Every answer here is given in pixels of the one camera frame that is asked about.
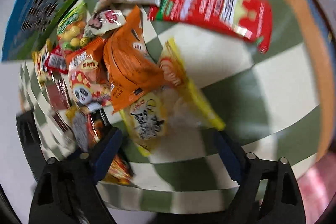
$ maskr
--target orange snack package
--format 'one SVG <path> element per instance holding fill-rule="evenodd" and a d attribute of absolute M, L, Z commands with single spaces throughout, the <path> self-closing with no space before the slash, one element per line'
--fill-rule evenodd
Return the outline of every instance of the orange snack package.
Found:
<path fill-rule="evenodd" d="M 169 84 L 150 58 L 142 34 L 142 15 L 135 6 L 126 24 L 104 47 L 104 61 L 110 76 L 114 112 L 128 107 L 143 95 Z"/>
<path fill-rule="evenodd" d="M 97 37 L 66 56 L 73 98 L 84 113 L 111 104 L 109 82 L 101 64 L 103 48 L 103 39 Z"/>

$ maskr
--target metal screw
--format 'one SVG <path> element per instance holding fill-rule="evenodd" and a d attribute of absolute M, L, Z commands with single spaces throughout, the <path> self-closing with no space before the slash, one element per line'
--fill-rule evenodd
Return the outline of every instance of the metal screw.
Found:
<path fill-rule="evenodd" d="M 287 160 L 286 158 L 284 158 L 284 157 L 281 157 L 281 158 L 280 158 L 280 161 L 281 161 L 281 163 L 283 163 L 283 164 L 287 164 L 287 163 L 288 163 L 288 160 Z"/>
<path fill-rule="evenodd" d="M 54 164 L 56 161 L 57 161 L 57 159 L 56 159 L 55 157 L 52 157 L 52 158 L 49 158 L 49 159 L 47 160 L 47 163 L 48 163 L 48 164 Z"/>
<path fill-rule="evenodd" d="M 250 160 L 254 160 L 257 156 L 255 155 L 255 153 L 247 153 L 246 156 L 250 159 Z"/>
<path fill-rule="evenodd" d="M 87 159 L 89 157 L 89 153 L 81 153 L 80 154 L 80 156 L 79 156 L 79 158 L 81 159 L 81 160 L 85 160 L 85 159 Z"/>

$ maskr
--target checkered tablecloth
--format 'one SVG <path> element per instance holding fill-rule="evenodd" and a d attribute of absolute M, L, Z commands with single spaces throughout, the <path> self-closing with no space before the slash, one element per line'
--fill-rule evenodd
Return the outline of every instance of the checkered tablecloth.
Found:
<path fill-rule="evenodd" d="M 92 12 L 97 0 L 85 1 Z M 196 26 L 150 22 L 148 7 L 142 8 L 144 39 L 157 60 L 164 42 L 174 37 L 188 75 L 226 122 L 227 133 L 260 158 L 288 158 L 299 177 L 314 163 L 316 153 L 323 153 L 319 140 L 333 127 L 328 116 L 334 113 L 328 31 L 312 0 L 269 2 L 273 36 L 265 55 L 254 45 Z M 132 6 L 118 8 L 127 14 Z M 48 129 L 45 114 L 50 105 L 32 61 L 22 63 L 20 76 L 24 107 L 35 107 L 45 157 L 62 159 L 69 151 Z M 109 119 L 125 130 L 119 114 L 109 114 Z M 107 206 L 178 214 L 215 212 L 225 209 L 236 193 L 237 184 L 217 154 L 211 130 L 181 128 L 165 137 L 148 158 L 132 142 L 124 150 L 136 176 L 131 186 L 97 185 Z M 260 195 L 265 185 L 260 184 Z"/>

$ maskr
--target small red package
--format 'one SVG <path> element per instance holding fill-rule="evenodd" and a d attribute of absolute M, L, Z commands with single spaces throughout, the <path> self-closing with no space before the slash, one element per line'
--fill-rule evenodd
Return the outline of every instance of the small red package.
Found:
<path fill-rule="evenodd" d="M 45 66 L 47 69 L 52 71 L 58 71 L 62 74 L 68 74 L 67 64 L 65 58 L 62 55 L 62 50 L 59 45 L 57 45 L 50 53 L 49 57 L 45 61 Z"/>
<path fill-rule="evenodd" d="M 267 0 L 162 0 L 160 7 L 150 8 L 148 18 L 241 37 L 256 43 L 261 53 L 268 51 L 272 33 L 272 9 Z"/>

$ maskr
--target yellow strip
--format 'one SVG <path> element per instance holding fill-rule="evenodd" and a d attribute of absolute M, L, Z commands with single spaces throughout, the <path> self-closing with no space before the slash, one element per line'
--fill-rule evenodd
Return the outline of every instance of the yellow strip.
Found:
<path fill-rule="evenodd" d="M 315 24 L 306 0 L 286 0 L 295 13 L 315 70 L 321 106 L 320 143 L 316 161 L 329 148 L 335 116 L 335 86 L 332 63 L 320 29 Z"/>

